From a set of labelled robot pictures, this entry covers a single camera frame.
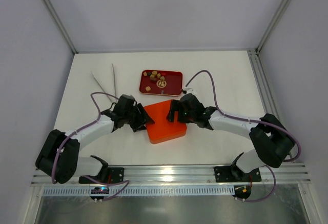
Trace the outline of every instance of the white table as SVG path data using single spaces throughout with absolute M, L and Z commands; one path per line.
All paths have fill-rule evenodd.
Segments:
M 105 90 L 114 93 L 112 63 L 118 95 L 132 94 L 144 106 L 172 99 L 139 92 L 144 69 L 180 71 L 184 85 L 197 71 L 207 69 L 214 77 L 222 109 L 246 116 L 264 115 L 246 51 L 77 54 L 55 128 L 67 131 L 96 118 L 90 93 L 101 89 L 91 70 L 106 85 Z M 205 106 L 214 105 L 212 86 L 205 73 L 194 79 L 190 87 L 196 90 Z M 99 95 L 96 99 L 102 110 L 109 108 L 111 103 L 106 97 Z M 194 124 L 188 124 L 186 136 L 157 145 L 149 142 L 146 131 L 133 133 L 129 126 L 124 126 L 86 146 L 80 156 L 97 155 L 112 165 L 229 164 L 241 152 L 252 148 L 250 140 L 238 135 L 200 129 Z

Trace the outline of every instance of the gray floor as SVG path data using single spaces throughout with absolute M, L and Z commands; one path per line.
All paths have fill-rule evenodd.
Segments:
M 252 199 L 272 186 L 253 186 Z M 277 186 L 269 199 L 242 203 L 232 196 L 129 197 L 104 203 L 90 198 L 44 197 L 38 224 L 196 224 L 196 223 L 310 223 L 297 185 Z

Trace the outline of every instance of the gray wall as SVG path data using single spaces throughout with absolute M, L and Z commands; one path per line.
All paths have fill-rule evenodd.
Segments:
M 292 0 L 261 53 L 287 127 L 328 206 L 328 0 Z
M 254 48 L 280 0 L 51 0 L 76 49 Z
M 0 223 L 8 224 L 26 208 L 73 54 L 41 0 L 0 1 Z

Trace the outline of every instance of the dark red tray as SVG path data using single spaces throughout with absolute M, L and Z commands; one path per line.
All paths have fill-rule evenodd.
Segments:
M 165 83 L 161 82 L 159 78 L 155 82 L 150 80 L 149 76 L 144 76 L 144 72 L 152 73 L 154 70 L 143 70 L 141 72 L 141 80 L 139 91 L 143 94 L 155 94 L 155 95 L 166 95 L 166 96 L 179 96 L 182 90 L 182 73 L 167 70 L 156 70 L 161 75 L 164 74 Z

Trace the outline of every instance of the orange block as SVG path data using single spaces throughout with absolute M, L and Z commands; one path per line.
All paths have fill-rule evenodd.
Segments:
M 185 136 L 187 132 L 187 125 L 177 121 L 177 114 L 173 123 L 166 120 L 170 105 L 171 100 L 145 106 L 146 112 L 155 121 L 155 124 L 146 124 L 149 140 L 152 144 Z

